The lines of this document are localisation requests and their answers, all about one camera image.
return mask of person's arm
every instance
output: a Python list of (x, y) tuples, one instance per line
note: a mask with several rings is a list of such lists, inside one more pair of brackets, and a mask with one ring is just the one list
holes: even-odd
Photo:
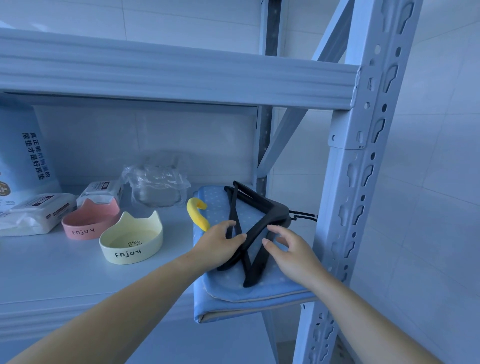
[(280, 226), (268, 226), (268, 229), (280, 234), (277, 242), (286, 245), (288, 252), (264, 239), (266, 250), (286, 276), (311, 290), (328, 307), (362, 362), (441, 363), (354, 291), (330, 275), (300, 236)]
[(229, 260), (246, 234), (234, 221), (207, 231), (187, 254), (107, 298), (13, 358), (9, 364), (124, 363), (202, 274)]

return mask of black clothes hanger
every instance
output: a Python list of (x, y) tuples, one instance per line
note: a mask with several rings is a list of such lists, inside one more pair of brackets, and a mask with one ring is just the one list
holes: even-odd
[[(263, 212), (265, 216), (261, 218), (260, 221), (257, 222), (247, 232), (247, 239), (237, 249), (232, 258), (228, 260), (224, 265), (218, 267), (217, 270), (228, 270), (241, 260), (243, 270), (245, 271), (245, 281), (243, 283), (243, 286), (245, 288), (248, 288), (258, 283), (263, 271), (265, 270), (268, 258), (270, 256), (270, 254), (262, 245), (252, 264), (248, 255), (248, 248), (250, 248), (252, 243), (266, 228), (267, 225), (280, 225), (287, 228), (290, 226), (292, 218), (289, 215), (290, 210), (285, 205), (260, 196), (255, 191), (251, 190), (244, 184), (237, 181), (233, 182), (233, 186), (233, 188), (225, 186), (225, 191), (227, 192), (228, 199), (230, 201), (229, 219), (237, 222), (237, 224), (235, 225), (235, 233), (237, 235), (242, 234), (240, 221), (237, 215), (237, 200), (241, 200), (248, 205), (256, 208), (257, 210)], [(230, 239), (232, 237), (232, 234), (233, 227), (230, 227), (227, 229), (226, 237)], [(266, 238), (269, 240), (273, 240), (275, 238), (275, 233), (269, 231)]]

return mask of ceramic pet bowl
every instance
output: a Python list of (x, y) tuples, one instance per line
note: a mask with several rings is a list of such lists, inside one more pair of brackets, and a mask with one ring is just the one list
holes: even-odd
[(86, 199), (76, 211), (61, 221), (67, 237), (74, 240), (98, 239), (105, 230), (115, 225), (120, 218), (117, 200), (101, 205)]
[(99, 242), (110, 263), (138, 263), (162, 247), (163, 225), (156, 211), (149, 218), (134, 218), (124, 212), (120, 220), (100, 236)]

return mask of plastic bag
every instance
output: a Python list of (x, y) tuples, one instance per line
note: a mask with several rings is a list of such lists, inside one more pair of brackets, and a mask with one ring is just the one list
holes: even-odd
[(181, 206), (191, 187), (186, 165), (185, 157), (163, 153), (125, 167), (122, 179), (132, 187), (133, 203), (152, 208)]

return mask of left hand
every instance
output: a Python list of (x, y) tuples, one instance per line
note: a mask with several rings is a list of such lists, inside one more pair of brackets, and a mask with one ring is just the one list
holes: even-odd
[(195, 260), (206, 272), (221, 266), (232, 258), (239, 246), (247, 239), (247, 234), (238, 235), (233, 239), (225, 237), (227, 228), (236, 224), (235, 221), (228, 220), (212, 226), (193, 247), (192, 253)]

